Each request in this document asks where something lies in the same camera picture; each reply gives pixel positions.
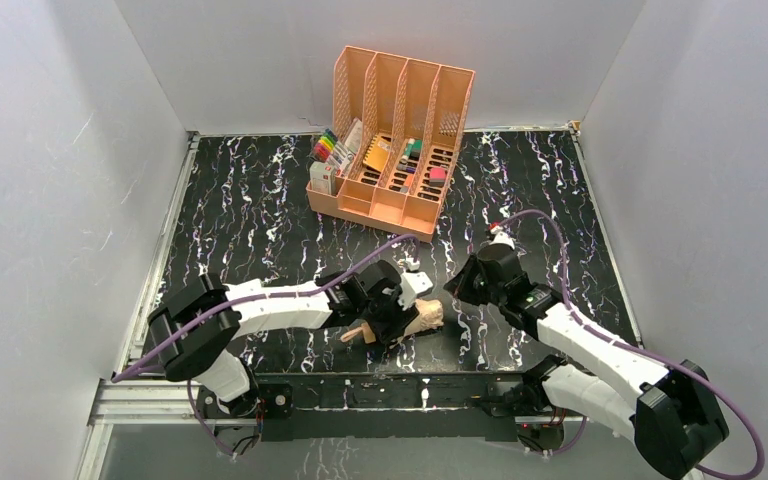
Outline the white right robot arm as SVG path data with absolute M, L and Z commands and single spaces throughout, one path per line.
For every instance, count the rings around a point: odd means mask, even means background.
M 529 370 L 524 391 L 536 406 L 581 413 L 631 441 L 669 479 L 683 479 L 729 436 L 706 374 L 689 360 L 679 370 L 629 351 L 620 337 L 568 309 L 561 294 L 533 282 L 514 249 L 489 244 L 444 286 L 471 305 L 493 305 L 514 328 L 562 353 Z

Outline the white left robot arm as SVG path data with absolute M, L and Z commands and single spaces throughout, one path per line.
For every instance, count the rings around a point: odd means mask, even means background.
M 166 380 L 196 381 L 220 411 L 248 416 L 261 395 L 251 368 L 229 351 L 232 340 L 361 321 L 375 341 L 391 343 L 419 317 L 417 302 L 432 289 L 427 274 L 400 271 L 386 260 L 289 286 L 270 287 L 259 279 L 225 285 L 205 274 L 152 312 L 149 337 L 160 349 L 156 357 Z

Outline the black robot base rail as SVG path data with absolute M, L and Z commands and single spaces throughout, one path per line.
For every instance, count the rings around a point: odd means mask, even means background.
M 261 426 L 267 442 L 465 437 L 551 449 L 581 421 L 542 404 L 520 372 L 264 374 L 233 405 L 196 392 L 210 425 Z

